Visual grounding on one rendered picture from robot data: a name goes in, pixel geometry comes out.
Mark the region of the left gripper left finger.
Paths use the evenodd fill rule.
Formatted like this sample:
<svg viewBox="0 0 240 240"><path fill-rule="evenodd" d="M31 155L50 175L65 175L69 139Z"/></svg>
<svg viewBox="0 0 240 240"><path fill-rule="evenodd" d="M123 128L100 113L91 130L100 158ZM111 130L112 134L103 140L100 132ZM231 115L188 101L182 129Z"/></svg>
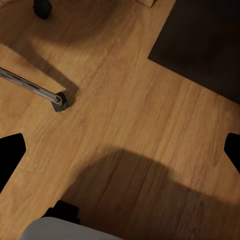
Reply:
<svg viewBox="0 0 240 240"><path fill-rule="evenodd" d="M0 193L26 153L22 133L0 138Z"/></svg>

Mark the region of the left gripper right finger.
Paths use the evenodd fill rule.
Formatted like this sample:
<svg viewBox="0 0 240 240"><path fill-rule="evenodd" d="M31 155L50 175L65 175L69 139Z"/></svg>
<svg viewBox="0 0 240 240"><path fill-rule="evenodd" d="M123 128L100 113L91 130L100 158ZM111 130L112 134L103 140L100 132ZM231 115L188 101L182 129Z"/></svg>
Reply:
<svg viewBox="0 0 240 240"><path fill-rule="evenodd" d="M240 173L240 135L229 133L227 135L224 151Z"/></svg>

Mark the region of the swivel chair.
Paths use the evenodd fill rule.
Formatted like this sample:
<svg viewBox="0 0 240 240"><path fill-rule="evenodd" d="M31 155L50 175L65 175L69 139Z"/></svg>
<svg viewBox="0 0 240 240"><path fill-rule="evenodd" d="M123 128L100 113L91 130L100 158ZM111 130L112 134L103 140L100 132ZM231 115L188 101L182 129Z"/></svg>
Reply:
<svg viewBox="0 0 240 240"><path fill-rule="evenodd" d="M21 0L0 0L0 9L20 1ZM47 19L52 10L50 0L33 0L33 2L34 13L41 19ZM55 112L63 112L69 107L69 103L63 92L57 94L50 92L2 67L0 67L0 77L38 96L50 100Z"/></svg>

